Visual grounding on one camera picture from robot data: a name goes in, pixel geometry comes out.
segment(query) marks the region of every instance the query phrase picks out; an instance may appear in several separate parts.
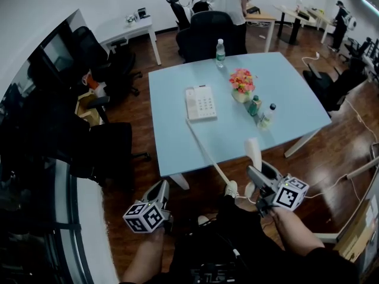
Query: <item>black pants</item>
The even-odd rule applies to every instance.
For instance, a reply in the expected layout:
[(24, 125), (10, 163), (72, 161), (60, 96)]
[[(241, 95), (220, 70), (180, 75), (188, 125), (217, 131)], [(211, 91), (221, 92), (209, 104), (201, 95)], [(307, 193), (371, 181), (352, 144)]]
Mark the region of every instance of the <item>black pants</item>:
[(246, 50), (246, 23), (235, 25), (236, 54), (247, 54)]
[[(233, 249), (240, 253), (248, 267), (240, 267), (239, 274), (262, 272), (264, 275), (271, 272), (269, 262), (273, 256), (280, 258), (283, 252), (264, 234), (260, 220), (257, 212), (238, 208), (231, 196), (223, 197), (216, 221), (200, 226), (191, 235), (178, 240), (170, 274), (186, 283), (184, 279), (191, 277), (189, 271), (201, 264), (235, 262)], [(258, 267), (257, 261), (264, 263), (263, 267)]]
[(343, 37), (345, 36), (345, 33), (347, 31), (347, 27), (345, 24), (339, 23), (336, 26), (336, 30), (334, 31), (334, 41), (333, 41), (333, 48), (336, 50), (339, 50), (339, 47), (341, 46)]

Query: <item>green bottle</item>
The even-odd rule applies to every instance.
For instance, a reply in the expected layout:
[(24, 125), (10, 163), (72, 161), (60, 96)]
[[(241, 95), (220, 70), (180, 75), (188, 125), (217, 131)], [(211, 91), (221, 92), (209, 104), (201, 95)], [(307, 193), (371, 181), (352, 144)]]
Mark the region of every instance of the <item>green bottle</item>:
[(261, 105), (262, 105), (262, 101), (259, 100), (259, 97), (257, 95), (255, 95), (248, 109), (248, 113), (250, 114), (250, 116), (252, 117), (255, 116), (258, 113)]

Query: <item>desk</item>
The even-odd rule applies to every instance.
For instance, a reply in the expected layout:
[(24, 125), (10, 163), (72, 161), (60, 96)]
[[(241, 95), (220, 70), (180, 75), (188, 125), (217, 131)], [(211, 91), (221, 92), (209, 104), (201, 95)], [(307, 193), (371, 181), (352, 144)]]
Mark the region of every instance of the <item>desk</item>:
[(146, 31), (149, 33), (156, 62), (158, 65), (161, 65), (158, 48), (155, 43), (156, 37), (153, 30), (152, 17), (141, 19), (140, 21), (135, 22), (135, 24), (131, 27), (127, 26), (124, 17), (108, 20), (99, 25), (99, 27), (95, 30), (95, 37), (103, 47), (106, 47), (109, 42), (120, 38), (129, 38), (132, 34), (139, 33), (141, 31)]
[[(185, 89), (208, 85), (212, 88), (217, 119), (193, 123), (199, 139), (217, 162), (245, 156), (243, 143), (257, 137), (261, 150), (270, 149), (303, 136), (286, 152), (293, 154), (330, 118), (304, 79), (281, 53), (229, 56), (218, 69), (214, 59), (182, 64), (149, 73), (153, 126), (162, 177), (170, 176), (182, 188), (188, 183), (182, 173), (209, 166), (185, 118)], [(253, 94), (262, 99), (262, 109), (277, 105), (271, 127), (257, 127), (245, 106), (232, 97), (230, 73), (246, 68), (258, 79)]]
[(275, 26), (275, 18), (265, 12), (262, 12), (260, 14), (248, 14), (246, 17), (246, 22), (268, 22), (270, 23), (270, 26), (268, 28), (268, 33), (266, 37), (266, 46), (265, 46), (265, 53), (268, 53), (268, 50), (270, 48), (271, 39), (272, 39), (272, 33), (274, 32), (274, 26)]
[(332, 21), (327, 16), (325, 16), (324, 14), (322, 14), (319, 11), (314, 11), (311, 8), (306, 8), (306, 10), (309, 14), (314, 15), (318, 19), (318, 21), (326, 23), (325, 32), (324, 32), (324, 35), (322, 36), (322, 39), (321, 39), (321, 43), (324, 44), (329, 26), (333, 26)]
[[(274, 7), (277, 10), (282, 12), (282, 19), (280, 22), (278, 38), (280, 38), (282, 41), (284, 41), (290, 45), (298, 45), (298, 41), (296, 40), (296, 38), (297, 38), (297, 33), (298, 33), (298, 29), (300, 28), (301, 22), (303, 21), (304, 23), (314, 24), (314, 23), (316, 23), (316, 20), (312, 17), (310, 17), (309, 20), (306, 20), (302, 17), (299, 17), (296, 12), (294, 12), (288, 8), (285, 8), (285, 7), (276, 7), (275, 5), (274, 5)], [(284, 17), (286, 14), (290, 15), (296, 19), (295, 23), (294, 23), (294, 27), (292, 29), (291, 36), (286, 35), (286, 34), (282, 35)]]

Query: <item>white telephone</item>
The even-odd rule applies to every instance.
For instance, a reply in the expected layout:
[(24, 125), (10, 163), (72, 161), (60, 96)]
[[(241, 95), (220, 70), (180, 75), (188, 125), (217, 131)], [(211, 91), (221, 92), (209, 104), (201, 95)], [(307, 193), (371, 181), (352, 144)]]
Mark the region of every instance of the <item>white telephone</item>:
[(185, 102), (189, 120), (217, 118), (216, 107), (209, 86), (201, 85), (185, 90)]

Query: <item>cardboard box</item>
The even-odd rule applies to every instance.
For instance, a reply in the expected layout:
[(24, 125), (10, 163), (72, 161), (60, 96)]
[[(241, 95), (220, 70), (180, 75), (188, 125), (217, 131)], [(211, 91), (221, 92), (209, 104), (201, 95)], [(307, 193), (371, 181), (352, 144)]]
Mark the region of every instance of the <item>cardboard box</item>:
[(334, 248), (342, 257), (354, 262), (365, 250), (376, 229), (377, 208), (375, 196), (361, 204), (347, 232)]

